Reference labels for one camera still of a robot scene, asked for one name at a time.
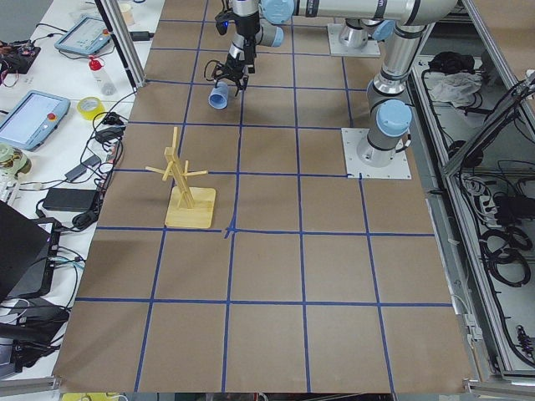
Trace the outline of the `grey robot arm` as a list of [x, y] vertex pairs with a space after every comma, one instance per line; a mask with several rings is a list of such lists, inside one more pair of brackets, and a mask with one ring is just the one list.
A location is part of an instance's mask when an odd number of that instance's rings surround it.
[[277, 36], [278, 26], [293, 16], [394, 21], [392, 36], [385, 40], [386, 55], [372, 85], [384, 96], [396, 96], [415, 56], [425, 43], [428, 27], [444, 18], [455, 1], [224, 1], [216, 16], [217, 31], [224, 35], [230, 22], [236, 32], [224, 63], [217, 62], [208, 81], [232, 81], [239, 91], [247, 88], [248, 75], [255, 72], [257, 46], [269, 46], [266, 36]]
[[394, 22], [394, 32], [385, 41], [381, 70], [367, 90], [372, 125], [357, 146], [358, 157], [365, 164], [384, 167], [393, 160], [395, 147], [413, 117], [410, 107], [399, 97], [415, 56], [425, 43], [430, 25], [454, 6], [453, 1], [225, 1], [216, 17], [217, 30], [225, 34], [227, 25], [234, 22], [236, 33], [222, 77], [234, 82], [238, 91], [245, 90], [249, 74], [255, 71], [262, 28], [275, 32], [292, 16], [345, 18], [356, 23]]

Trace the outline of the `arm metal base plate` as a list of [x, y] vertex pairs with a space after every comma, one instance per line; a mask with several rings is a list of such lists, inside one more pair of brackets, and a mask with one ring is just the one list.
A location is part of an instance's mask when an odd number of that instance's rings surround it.
[[392, 150], [377, 150], [368, 141], [366, 128], [342, 128], [346, 175], [355, 179], [410, 180], [402, 139]]
[[332, 56], [379, 58], [380, 47], [363, 29], [350, 28], [346, 24], [329, 23], [328, 39]]

